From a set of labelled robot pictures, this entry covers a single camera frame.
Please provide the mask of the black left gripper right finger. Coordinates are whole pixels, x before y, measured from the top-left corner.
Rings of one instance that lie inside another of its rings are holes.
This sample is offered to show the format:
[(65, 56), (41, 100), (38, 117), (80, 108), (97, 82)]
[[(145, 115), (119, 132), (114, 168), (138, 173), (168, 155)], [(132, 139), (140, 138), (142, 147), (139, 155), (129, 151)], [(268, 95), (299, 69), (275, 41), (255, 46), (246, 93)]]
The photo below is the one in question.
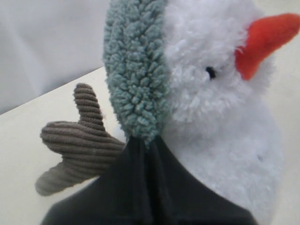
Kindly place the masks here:
[(157, 136), (147, 153), (147, 182), (156, 225), (256, 225), (245, 208), (198, 181)]

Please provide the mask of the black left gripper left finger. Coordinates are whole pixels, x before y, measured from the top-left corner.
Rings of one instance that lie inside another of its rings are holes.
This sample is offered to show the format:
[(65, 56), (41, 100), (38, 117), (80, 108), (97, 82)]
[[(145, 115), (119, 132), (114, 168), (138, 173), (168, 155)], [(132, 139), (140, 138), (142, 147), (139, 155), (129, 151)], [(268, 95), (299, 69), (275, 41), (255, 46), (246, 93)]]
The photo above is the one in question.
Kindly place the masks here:
[(54, 204), (43, 225), (148, 225), (150, 201), (145, 146), (131, 137), (108, 170), (93, 183)]

